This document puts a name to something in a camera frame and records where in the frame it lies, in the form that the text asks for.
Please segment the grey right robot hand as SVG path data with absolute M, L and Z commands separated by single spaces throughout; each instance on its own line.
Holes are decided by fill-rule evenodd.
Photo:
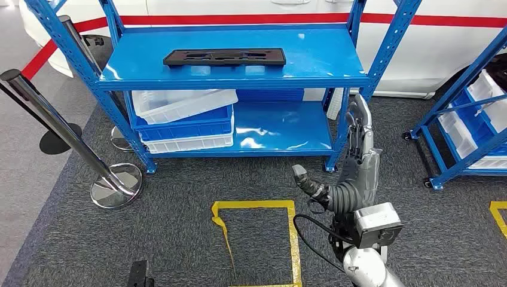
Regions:
M 348 149 L 336 185 L 312 179 L 300 164 L 292 166 L 295 183 L 310 202 L 336 215 L 374 205 L 379 179 L 381 149 L 374 148 L 372 116 L 362 95 L 348 105 L 345 118 Z

